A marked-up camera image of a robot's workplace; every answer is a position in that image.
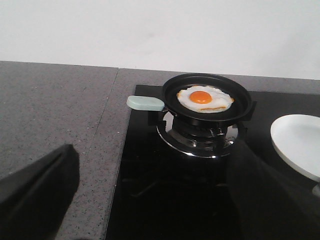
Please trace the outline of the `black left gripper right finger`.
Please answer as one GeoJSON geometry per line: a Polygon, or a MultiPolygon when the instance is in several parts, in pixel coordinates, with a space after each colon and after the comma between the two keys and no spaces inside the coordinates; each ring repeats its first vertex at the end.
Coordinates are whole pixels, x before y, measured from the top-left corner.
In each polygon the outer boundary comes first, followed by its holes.
{"type": "Polygon", "coordinates": [[[320,199],[266,164],[243,141],[233,145],[227,185],[246,240],[318,240],[320,199]]]}

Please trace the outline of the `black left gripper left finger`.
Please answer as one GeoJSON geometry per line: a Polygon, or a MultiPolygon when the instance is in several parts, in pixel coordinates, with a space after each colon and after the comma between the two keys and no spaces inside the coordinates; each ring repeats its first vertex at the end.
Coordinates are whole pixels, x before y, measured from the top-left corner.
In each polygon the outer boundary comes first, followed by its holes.
{"type": "Polygon", "coordinates": [[[1,179],[0,238],[55,239],[79,182],[79,154],[71,144],[1,179]]]}

